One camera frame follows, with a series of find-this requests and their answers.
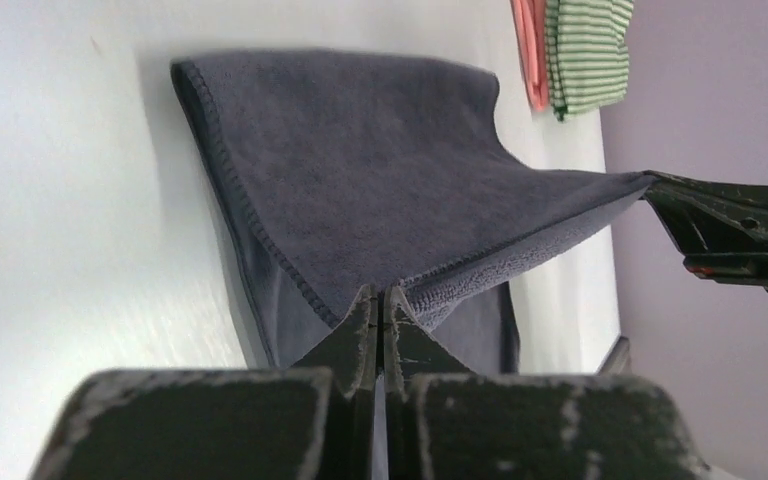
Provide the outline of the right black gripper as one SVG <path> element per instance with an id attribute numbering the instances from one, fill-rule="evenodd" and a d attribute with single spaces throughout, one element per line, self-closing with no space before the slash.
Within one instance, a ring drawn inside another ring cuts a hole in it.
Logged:
<path id="1" fill-rule="evenodd" d="M 685 269 L 701 279 L 768 279 L 768 185 L 650 171 L 644 194 Z M 764 289 L 768 293 L 768 282 Z"/>

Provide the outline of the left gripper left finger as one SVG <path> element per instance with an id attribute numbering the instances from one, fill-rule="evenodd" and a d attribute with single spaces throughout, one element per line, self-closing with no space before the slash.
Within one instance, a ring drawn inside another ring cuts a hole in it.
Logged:
<path id="1" fill-rule="evenodd" d="M 71 394 L 36 479 L 368 479 L 379 297 L 287 369 L 118 369 Z"/>

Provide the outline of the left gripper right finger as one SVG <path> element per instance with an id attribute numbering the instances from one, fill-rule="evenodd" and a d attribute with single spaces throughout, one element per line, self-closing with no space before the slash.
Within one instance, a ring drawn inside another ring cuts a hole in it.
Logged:
<path id="1" fill-rule="evenodd" d="M 392 479 L 706 479 L 672 397 L 634 375 L 480 375 L 382 296 Z"/>

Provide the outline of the green white striped garment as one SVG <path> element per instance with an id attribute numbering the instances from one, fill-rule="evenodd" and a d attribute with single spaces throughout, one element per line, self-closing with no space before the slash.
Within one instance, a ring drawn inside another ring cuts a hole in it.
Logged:
<path id="1" fill-rule="evenodd" d="M 628 91 L 626 33 L 632 0 L 560 0 L 546 4 L 549 100 L 564 122 L 622 101 Z"/>

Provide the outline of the dark navy garment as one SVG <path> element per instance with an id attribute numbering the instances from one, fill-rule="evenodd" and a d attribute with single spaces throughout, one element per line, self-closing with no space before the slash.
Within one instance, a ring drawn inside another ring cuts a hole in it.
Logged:
<path id="1" fill-rule="evenodd" d="M 402 288 L 468 367 L 513 373 L 508 282 L 602 230 L 653 183 L 521 163 L 495 128 L 497 77 L 459 63 L 242 50 L 170 74 L 272 367 L 302 358 L 371 284 Z"/>

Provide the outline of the salmon pink t-shirt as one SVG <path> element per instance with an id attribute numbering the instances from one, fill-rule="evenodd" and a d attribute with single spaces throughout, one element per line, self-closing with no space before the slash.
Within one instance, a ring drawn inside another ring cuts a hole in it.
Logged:
<path id="1" fill-rule="evenodd" d="M 549 107 L 548 67 L 546 60 L 545 0 L 510 1 L 522 79 L 530 106 L 535 111 Z"/>

